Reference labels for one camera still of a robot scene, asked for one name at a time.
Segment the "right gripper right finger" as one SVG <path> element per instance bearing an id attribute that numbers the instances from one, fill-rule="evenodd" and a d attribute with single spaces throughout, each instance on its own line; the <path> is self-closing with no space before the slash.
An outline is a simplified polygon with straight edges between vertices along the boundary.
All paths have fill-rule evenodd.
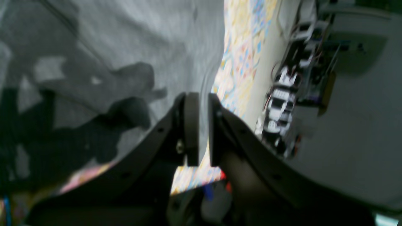
<path id="1" fill-rule="evenodd" d="M 376 215 L 401 210 L 374 205 L 322 186 L 277 158 L 216 94 L 208 95 L 211 166 L 232 186 L 245 226 L 374 226 Z"/>

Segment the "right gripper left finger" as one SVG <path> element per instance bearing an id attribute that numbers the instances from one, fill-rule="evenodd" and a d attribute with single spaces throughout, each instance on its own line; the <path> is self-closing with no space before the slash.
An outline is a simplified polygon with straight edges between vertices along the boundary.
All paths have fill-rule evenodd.
<path id="1" fill-rule="evenodd" d="M 29 226 L 168 226 L 175 171 L 199 164 L 199 94 L 182 93 L 125 158 L 82 186 L 46 199 Z"/>

